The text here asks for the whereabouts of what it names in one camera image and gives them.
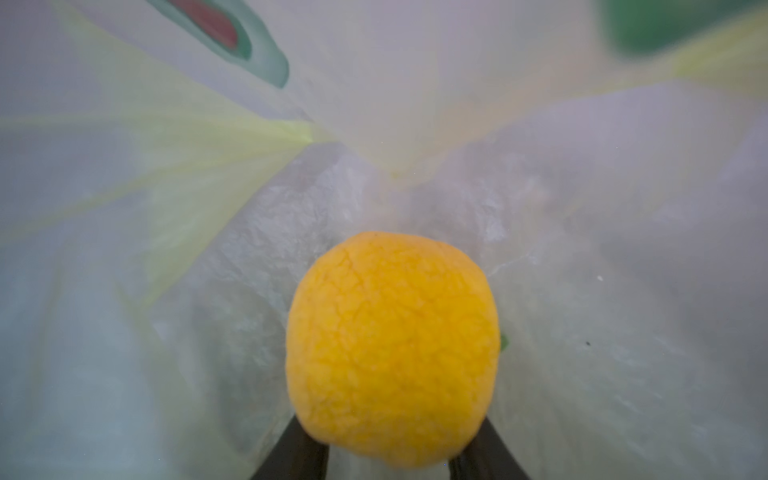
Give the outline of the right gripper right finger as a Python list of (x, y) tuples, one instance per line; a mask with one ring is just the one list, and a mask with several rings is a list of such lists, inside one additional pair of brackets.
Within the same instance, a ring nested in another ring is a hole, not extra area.
[(488, 418), (448, 468), (451, 480), (530, 480)]

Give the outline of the yellow plastic bag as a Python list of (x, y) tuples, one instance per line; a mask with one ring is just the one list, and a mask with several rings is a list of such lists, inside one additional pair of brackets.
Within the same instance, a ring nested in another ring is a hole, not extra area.
[(247, 479), (313, 261), (485, 272), (532, 479), (767, 475), (763, 1), (5, 1), (1, 475)]

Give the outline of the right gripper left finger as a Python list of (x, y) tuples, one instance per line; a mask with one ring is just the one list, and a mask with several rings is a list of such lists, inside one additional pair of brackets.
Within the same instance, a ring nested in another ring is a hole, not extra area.
[(293, 416), (251, 480), (325, 480), (329, 446), (313, 439)]

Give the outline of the yellow toy lemon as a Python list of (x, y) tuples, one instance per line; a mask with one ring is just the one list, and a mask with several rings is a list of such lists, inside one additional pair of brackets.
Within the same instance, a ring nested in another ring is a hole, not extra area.
[(313, 439), (423, 468), (478, 433), (500, 353), (494, 297), (467, 254), (425, 237), (363, 232), (319, 257), (297, 287), (287, 389)]

